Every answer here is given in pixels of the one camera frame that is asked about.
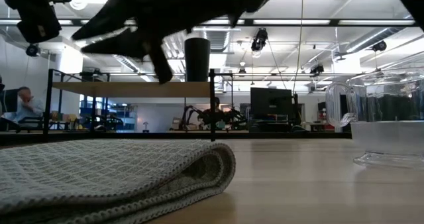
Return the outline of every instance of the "man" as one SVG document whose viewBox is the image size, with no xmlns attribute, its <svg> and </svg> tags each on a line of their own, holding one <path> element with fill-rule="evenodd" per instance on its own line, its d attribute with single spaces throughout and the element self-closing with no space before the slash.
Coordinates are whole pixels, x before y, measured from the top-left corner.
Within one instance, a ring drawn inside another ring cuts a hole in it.
<svg viewBox="0 0 424 224">
<path fill-rule="evenodd" d="M 21 87 L 18 90 L 18 109 L 14 113 L 6 113 L 6 119 L 18 123 L 25 117 L 43 116 L 44 106 L 41 100 L 35 99 L 31 95 L 28 87 Z M 37 126 L 37 124 L 27 124 L 26 126 Z"/>
</svg>

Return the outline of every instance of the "pitcher handle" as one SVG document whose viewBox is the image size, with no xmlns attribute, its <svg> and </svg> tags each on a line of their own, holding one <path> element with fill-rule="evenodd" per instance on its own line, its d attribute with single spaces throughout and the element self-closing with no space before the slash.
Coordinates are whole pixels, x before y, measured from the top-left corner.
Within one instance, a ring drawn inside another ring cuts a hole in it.
<svg viewBox="0 0 424 224">
<path fill-rule="evenodd" d="M 346 100 L 348 113 L 344 114 L 341 120 L 338 120 L 336 117 L 336 112 L 340 112 L 340 110 L 336 109 L 336 105 L 340 106 L 340 104 L 335 103 L 335 99 L 337 96 L 340 96 L 340 93 L 337 92 L 336 88 L 341 88 L 344 92 L 346 92 Z M 326 92 L 326 109 L 327 109 L 327 121 L 330 125 L 334 127 L 344 127 L 349 122 L 356 120 L 356 94 L 353 88 L 348 86 L 344 82 L 333 82 L 327 88 Z"/>
</svg>

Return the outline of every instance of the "gray towel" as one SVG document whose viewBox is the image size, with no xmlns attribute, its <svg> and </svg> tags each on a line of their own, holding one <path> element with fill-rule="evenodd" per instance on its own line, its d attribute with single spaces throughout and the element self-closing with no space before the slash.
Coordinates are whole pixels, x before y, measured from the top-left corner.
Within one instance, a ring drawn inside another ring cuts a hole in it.
<svg viewBox="0 0 424 224">
<path fill-rule="evenodd" d="M 73 140 L 0 150 L 0 222 L 142 223 L 224 191 L 235 158 L 201 140 Z"/>
</svg>

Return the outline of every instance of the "wooden table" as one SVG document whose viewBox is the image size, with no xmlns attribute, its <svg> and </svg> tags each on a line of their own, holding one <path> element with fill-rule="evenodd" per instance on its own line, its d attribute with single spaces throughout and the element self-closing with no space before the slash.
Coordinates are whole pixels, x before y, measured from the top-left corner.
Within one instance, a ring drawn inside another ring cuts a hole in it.
<svg viewBox="0 0 424 224">
<path fill-rule="evenodd" d="M 424 223 L 424 172 L 365 168 L 351 140 L 225 140 L 237 172 L 224 194 L 150 223 Z"/>
</svg>

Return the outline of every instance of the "computer monitor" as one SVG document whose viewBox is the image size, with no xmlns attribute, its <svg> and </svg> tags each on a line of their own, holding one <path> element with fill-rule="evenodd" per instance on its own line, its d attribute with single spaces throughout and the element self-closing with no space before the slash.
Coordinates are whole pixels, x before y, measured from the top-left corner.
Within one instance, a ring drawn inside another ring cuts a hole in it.
<svg viewBox="0 0 424 224">
<path fill-rule="evenodd" d="M 292 91 L 289 89 L 256 88 L 250 89 L 251 114 L 261 115 L 287 115 L 294 119 Z"/>
<path fill-rule="evenodd" d="M 3 113 L 17 112 L 18 110 L 18 91 L 19 89 L 10 89 L 0 92 L 0 102 Z"/>
</svg>

